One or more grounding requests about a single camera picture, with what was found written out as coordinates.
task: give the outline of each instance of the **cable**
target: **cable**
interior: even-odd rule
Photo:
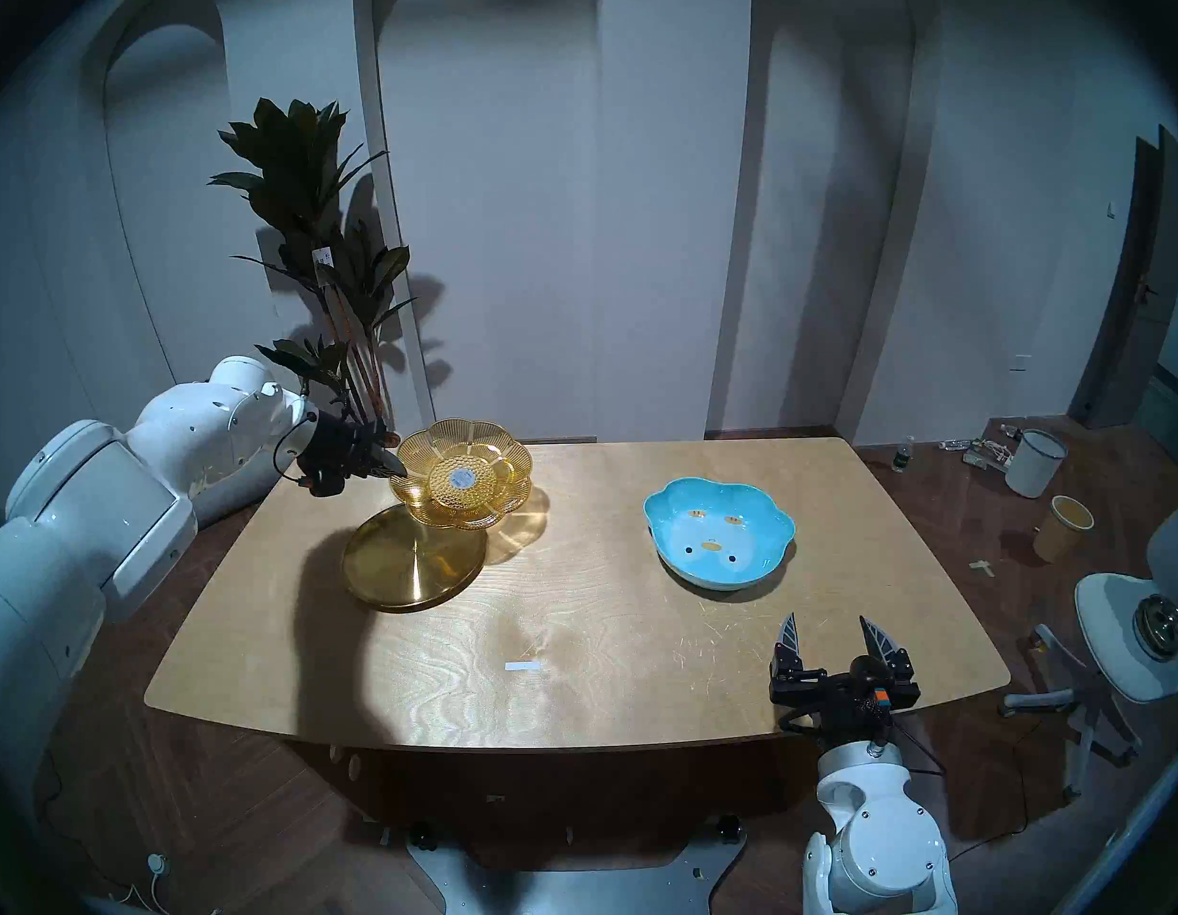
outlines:
[[[285,440],[285,439],[286,439],[286,438],[287,438],[289,436],[291,436],[291,435],[292,435],[293,432],[296,432],[296,431],[297,431],[297,427],[298,427],[299,425],[302,425],[303,423],[316,423],[317,418],[318,418],[318,417],[317,417],[317,415],[316,415],[316,413],[313,413],[313,412],[307,412],[307,413],[305,415],[305,418],[304,418],[304,419],[303,419],[303,420],[302,420],[300,423],[298,423],[298,424],[297,424],[297,425],[294,425],[294,426],[293,426],[293,427],[292,427],[291,430],[289,430],[289,431],[287,431],[286,433],[284,433],[284,435],[283,435],[283,436],[282,436],[282,437],[279,438],[279,442],[277,442],[277,443],[276,443],[276,449],[274,449],[274,450],[272,451],[272,469],[274,469],[274,470],[276,470],[277,472],[279,472],[279,476],[280,476],[280,478],[287,478],[287,479],[289,479],[290,482],[294,482],[296,484],[304,484],[304,483],[305,483],[305,479],[303,479],[303,478],[293,478],[292,476],[290,476],[290,475],[285,475],[284,472],[282,472],[282,471],[280,471],[280,466],[279,466],[279,463],[277,463],[276,460],[277,460],[277,459],[279,458],[279,453],[280,453],[280,445],[283,445],[283,444],[284,444],[284,440]]]
[[[144,895],[141,895],[141,894],[140,894],[140,889],[138,889],[138,888],[135,887],[135,883],[134,883],[134,882],[132,883],[132,888],[130,888],[130,889],[127,890],[127,895],[125,895],[125,896],[124,896],[124,897],[121,897],[120,900],[117,900],[117,897],[114,897],[114,894],[113,894],[113,893],[108,894],[108,895],[107,895],[107,899],[108,899],[108,900],[110,900],[111,902],[118,902],[118,903],[119,903],[119,906],[125,906],[125,904],[127,903],[127,900],[130,900],[131,897],[133,897],[133,895],[135,895],[135,897],[137,897],[137,901],[138,901],[138,902],[140,903],[140,907],[141,907],[141,908],[146,909],[147,911],[152,911],[152,908],[151,908],[151,907],[148,906],[148,902],[145,902],[145,900],[144,900]]]
[[[163,906],[160,902],[157,901],[157,881],[158,881],[158,878],[160,878],[160,873],[153,873],[152,874],[152,882],[148,883],[148,896],[152,899],[152,903],[153,903],[153,906],[157,907],[157,910],[160,911],[160,915],[170,915],[170,913],[166,911],[166,907]]]
[[[1030,728],[1030,730],[1027,730],[1023,736],[1020,736],[1020,738],[1018,738],[1018,741],[1015,741],[1013,743],[1013,745],[1012,745],[1012,762],[1018,765],[1018,777],[1021,781],[1021,811],[1023,811],[1023,815],[1025,815],[1025,822],[1023,822],[1021,826],[1019,828],[1017,828],[1015,830],[1010,830],[1008,833],[1000,833],[999,836],[990,836],[987,840],[980,840],[978,843],[974,843],[974,846],[966,847],[961,853],[957,853],[955,855],[952,855],[948,858],[949,862],[953,862],[955,858],[961,858],[964,855],[966,855],[967,853],[969,853],[972,849],[979,849],[979,847],[981,847],[981,846],[987,846],[988,843],[994,843],[994,841],[997,841],[997,840],[1004,840],[1006,836],[1018,836],[1019,833],[1025,833],[1026,829],[1030,827],[1030,801],[1026,798],[1026,773],[1021,768],[1021,758],[1018,755],[1018,744],[1020,744],[1020,742],[1025,741],[1025,738],[1028,738],[1031,735],[1033,735],[1035,732],[1035,730],[1038,730],[1038,728],[1041,728],[1041,724],[1043,724],[1044,720],[1045,718],[1038,718],[1037,725],[1033,725],[1033,728]]]
[[[924,768],[907,768],[907,771],[911,771],[912,774],[931,774],[933,777],[946,777],[946,775],[948,775],[946,765],[940,762],[940,758],[931,750],[925,748],[912,732],[909,732],[902,725],[899,725],[896,721],[894,723],[894,728],[896,728],[899,735],[901,735],[904,738],[907,738],[907,741],[912,742],[912,744],[922,750],[924,754],[927,754],[928,757],[932,758],[932,763],[937,764],[937,767],[939,767],[940,769],[939,771],[929,771]]]
[[[85,858],[88,860],[90,867],[99,876],[110,882],[112,886],[117,886],[118,888],[127,888],[127,883],[113,880],[102,871],[102,868],[99,867],[97,862],[94,862],[94,858],[88,854],[88,849],[85,847],[82,842],[80,842],[74,836],[68,836],[66,833],[60,833],[59,830],[55,829],[55,824],[51,822],[51,814],[47,813],[47,810],[49,809],[49,805],[57,800],[59,800],[60,795],[64,793],[64,777],[60,775],[60,769],[55,767],[55,756],[51,754],[49,748],[47,748],[47,764],[51,764],[51,771],[53,773],[53,775],[55,775],[55,793],[53,795],[49,795],[49,797],[47,797],[46,800],[42,800],[42,803],[39,805],[39,818],[42,820],[44,823],[46,823],[47,830],[54,833],[58,838],[67,840],[70,843],[75,843],[77,846],[79,846],[80,851],[84,853]]]

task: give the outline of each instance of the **wooden table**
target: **wooden table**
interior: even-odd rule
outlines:
[[[774,734],[767,668],[796,612],[808,668],[842,671],[863,614],[906,645],[920,707],[1008,681],[953,582],[839,439],[532,446],[530,500],[489,535],[463,592],[411,614],[340,586],[379,479],[315,499],[280,482],[145,692],[158,709],[363,748],[574,749]],[[796,521],[766,581],[713,595],[674,578],[644,497],[681,476],[746,482]],[[537,662],[510,671],[505,663]]]

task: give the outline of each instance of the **chair leg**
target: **chair leg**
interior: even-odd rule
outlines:
[[[1000,715],[1008,717],[1018,711],[1060,711],[1076,701],[1071,688],[1060,688],[1054,692],[1038,695],[1006,695],[1000,704]]]
[[[1072,652],[1072,650],[1068,649],[1066,645],[1064,645],[1059,641],[1059,637],[1057,637],[1055,634],[1053,634],[1051,631],[1051,628],[1048,628],[1047,625],[1038,623],[1038,625],[1035,625],[1034,628],[1034,632],[1031,638],[1037,639],[1038,644],[1045,648],[1046,650],[1059,654],[1064,663],[1064,667],[1076,678],[1081,678],[1092,675],[1093,670],[1090,667],[1086,667],[1086,664],[1084,664],[1079,658],[1077,658],[1076,655]]]
[[[1123,715],[1123,709],[1118,708],[1118,699],[1111,692],[1106,692],[1106,699],[1103,703],[1101,710],[1105,712],[1106,720],[1118,732],[1118,736],[1127,742],[1127,750],[1123,752],[1120,762],[1124,765],[1131,764],[1132,758],[1139,756],[1144,742],[1132,730],[1130,723],[1127,723],[1127,716]]]
[[[1080,743],[1076,748],[1076,754],[1068,761],[1065,775],[1064,800],[1072,802],[1080,796],[1080,787],[1084,783],[1084,773],[1090,767],[1090,754],[1093,751],[1093,735],[1098,728],[1098,717],[1101,710],[1094,705],[1084,707],[1084,730],[1080,732]]]

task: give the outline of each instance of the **chair base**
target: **chair base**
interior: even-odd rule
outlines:
[[[1031,639],[1035,648],[1045,651],[1054,662],[1064,667],[1072,678],[1072,684],[1068,688],[1052,689],[1050,692],[1040,692],[1039,695],[1006,695],[999,711],[1002,717],[1010,717],[1010,715],[1018,712],[1080,710],[1083,721],[1080,744],[1074,758],[1067,763],[1064,782],[1064,800],[1072,802],[1080,796],[1084,773],[1090,767],[1090,754],[1094,749],[1093,740],[1098,720],[1103,715],[1106,716],[1117,734],[1127,742],[1127,748],[1123,750],[1123,754],[1112,758],[1111,762],[1114,767],[1125,768],[1131,764],[1144,745],[1129,725],[1123,710],[1118,708],[1118,702],[1114,699],[1114,688],[1110,684],[1110,679],[1099,670],[1084,664],[1055,637],[1055,634],[1041,623],[1035,625]]]

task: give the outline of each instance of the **bottle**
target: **bottle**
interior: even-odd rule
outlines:
[[[905,472],[907,465],[911,463],[911,447],[915,444],[914,436],[907,436],[906,442],[898,446],[894,452],[894,464],[893,469],[895,472]]]

